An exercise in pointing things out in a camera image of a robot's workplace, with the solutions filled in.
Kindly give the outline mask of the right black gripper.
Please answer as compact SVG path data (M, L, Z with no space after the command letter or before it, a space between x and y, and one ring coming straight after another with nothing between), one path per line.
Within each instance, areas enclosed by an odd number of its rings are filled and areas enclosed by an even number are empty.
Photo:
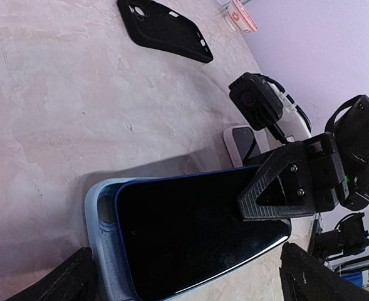
M267 221L333 210L349 195L330 132L273 150L237 198L240 219Z

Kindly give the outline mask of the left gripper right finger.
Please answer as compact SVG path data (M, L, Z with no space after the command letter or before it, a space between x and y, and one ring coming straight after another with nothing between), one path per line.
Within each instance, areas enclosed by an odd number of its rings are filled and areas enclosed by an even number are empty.
M279 268L285 301L369 300L369 291L341 278L295 243L285 243Z

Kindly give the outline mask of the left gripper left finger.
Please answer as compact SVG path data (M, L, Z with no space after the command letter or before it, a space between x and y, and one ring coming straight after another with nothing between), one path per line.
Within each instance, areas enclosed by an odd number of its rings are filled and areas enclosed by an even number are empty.
M92 250L82 247L40 281L10 300L95 300L98 272Z

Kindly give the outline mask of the light blue phone case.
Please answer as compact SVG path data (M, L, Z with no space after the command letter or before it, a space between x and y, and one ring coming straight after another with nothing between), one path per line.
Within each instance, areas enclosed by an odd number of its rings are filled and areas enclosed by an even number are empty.
M113 197L133 178L111 178L93 185L85 196L85 220L102 300L138 300L124 263Z

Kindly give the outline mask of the pink phone case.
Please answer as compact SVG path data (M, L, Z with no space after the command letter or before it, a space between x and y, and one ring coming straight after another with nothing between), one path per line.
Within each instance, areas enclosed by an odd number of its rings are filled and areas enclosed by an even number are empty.
M233 139L233 136L232 136L232 130L235 129L235 128L238 128L238 127L242 127L242 126L250 127L249 125L235 125L235 126L227 128L225 131L223 131L223 141L224 141L224 144L226 146L227 152L229 154L230 160L231 160L232 165L233 165L234 168L242 167L243 165L241 163L238 150L237 150L237 148L235 146L235 143L234 143L234 139ZM260 151L260 153L258 155L262 154L263 152L268 151L269 146L268 146L268 140L266 138L265 132L263 130L262 131L257 131L257 132L255 132L254 130L252 130L252 131L254 132L254 136L257 140L257 145L258 145L259 151Z

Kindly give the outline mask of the blue-edged phone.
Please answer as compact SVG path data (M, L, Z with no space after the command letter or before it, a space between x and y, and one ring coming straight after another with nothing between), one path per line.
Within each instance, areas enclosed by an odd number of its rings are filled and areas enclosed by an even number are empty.
M137 179L115 195L132 287L165 300L229 273L286 241L287 221L241 221L237 197L254 167Z

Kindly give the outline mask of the purple phone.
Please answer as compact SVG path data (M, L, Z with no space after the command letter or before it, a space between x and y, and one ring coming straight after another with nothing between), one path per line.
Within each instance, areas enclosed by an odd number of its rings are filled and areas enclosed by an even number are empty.
M260 153L254 132L250 127L242 126L232 130L232 136L243 166L252 156Z

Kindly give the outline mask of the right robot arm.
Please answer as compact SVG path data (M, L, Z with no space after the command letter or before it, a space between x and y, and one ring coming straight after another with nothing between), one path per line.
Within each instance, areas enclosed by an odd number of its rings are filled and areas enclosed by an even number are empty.
M243 221L300 218L342 206L354 216L322 234L319 250L351 255L369 245L360 211L369 205L369 98L340 106L325 131L253 157L257 172L237 198Z

